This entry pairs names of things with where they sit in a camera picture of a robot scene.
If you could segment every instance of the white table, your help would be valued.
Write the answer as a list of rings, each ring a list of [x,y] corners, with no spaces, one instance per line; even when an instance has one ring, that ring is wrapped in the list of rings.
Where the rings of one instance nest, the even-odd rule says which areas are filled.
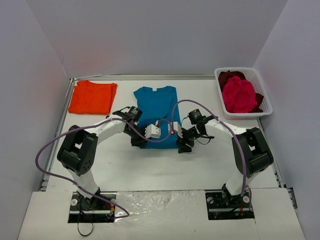
[[[210,80],[116,80],[96,83],[117,83],[117,93],[112,111],[126,106],[136,106],[133,92],[140,87],[176,87],[178,100],[191,99],[202,103],[223,119],[217,81]],[[180,118],[199,108],[203,115],[208,113],[201,107],[183,102],[179,106]],[[103,115],[80,115],[67,113],[63,132],[70,126],[87,126],[103,120]],[[226,122],[245,128],[258,127],[255,119],[227,120]],[[183,122],[190,127],[189,120]],[[51,171],[70,177],[61,163],[54,157]],[[93,176],[102,191],[173,191],[220,189],[236,169],[233,149],[227,143],[213,139],[208,145],[195,142],[192,153],[178,154],[177,149],[139,149],[131,147],[130,137],[117,134],[102,142],[97,150],[92,167]],[[258,175],[252,188],[277,188],[273,168]],[[50,177],[47,191],[75,191],[76,187],[65,180]]]
[[[32,194],[19,240],[81,240],[68,222],[70,192]],[[208,220],[205,192],[119,192],[118,204],[131,216],[114,223],[95,223],[87,240],[304,240],[284,188],[252,190],[255,219]],[[90,223],[80,224],[82,233]]]

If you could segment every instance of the white wall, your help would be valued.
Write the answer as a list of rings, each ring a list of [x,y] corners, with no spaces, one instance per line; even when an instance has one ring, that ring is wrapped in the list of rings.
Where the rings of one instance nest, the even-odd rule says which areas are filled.
[[[308,240],[320,236],[320,1],[289,0],[254,67],[273,106],[262,120]]]
[[[287,0],[27,0],[69,77],[252,67]]]
[[[0,32],[0,239],[13,240],[39,189],[35,155],[54,136],[68,79],[25,0],[0,2]]]

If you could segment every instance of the blue t-shirt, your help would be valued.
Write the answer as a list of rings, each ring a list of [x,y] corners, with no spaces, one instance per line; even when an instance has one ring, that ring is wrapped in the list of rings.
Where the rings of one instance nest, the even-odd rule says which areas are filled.
[[[138,108],[142,111],[142,115],[137,124],[138,128],[150,124],[156,124],[157,120],[168,119],[171,121],[172,110],[175,104],[178,102],[177,91],[173,86],[165,86],[157,88],[153,91],[151,87],[143,86],[135,91],[134,96],[137,99]],[[174,122],[180,122],[180,115],[178,107],[175,108],[173,115]],[[168,134],[168,122],[161,121],[159,128],[161,129],[160,138],[151,138],[152,140],[164,139]],[[164,142],[147,142],[145,144],[146,149],[177,149],[176,141],[177,135],[171,135]]]

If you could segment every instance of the white plastic basket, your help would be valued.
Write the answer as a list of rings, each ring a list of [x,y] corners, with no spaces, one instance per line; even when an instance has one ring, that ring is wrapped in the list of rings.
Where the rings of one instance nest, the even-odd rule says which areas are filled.
[[[244,74],[245,78],[252,83],[254,90],[256,93],[261,94],[264,96],[262,104],[260,105],[260,109],[263,110],[263,112],[255,112],[255,113],[232,113],[228,112],[222,97],[218,77],[221,72],[227,72],[227,71],[239,71]],[[257,119],[264,115],[270,115],[273,111],[269,97],[267,95],[267,92],[262,84],[261,77],[254,68],[251,67],[220,67],[214,70],[215,79],[217,81],[217,87],[218,92],[223,108],[223,115],[225,119]]]

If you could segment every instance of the folded orange cloth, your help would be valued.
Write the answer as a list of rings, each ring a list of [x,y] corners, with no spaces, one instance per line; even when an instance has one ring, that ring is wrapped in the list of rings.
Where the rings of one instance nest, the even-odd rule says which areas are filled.
[[[109,114],[116,96],[117,86],[116,83],[78,81],[72,94],[69,113]]]

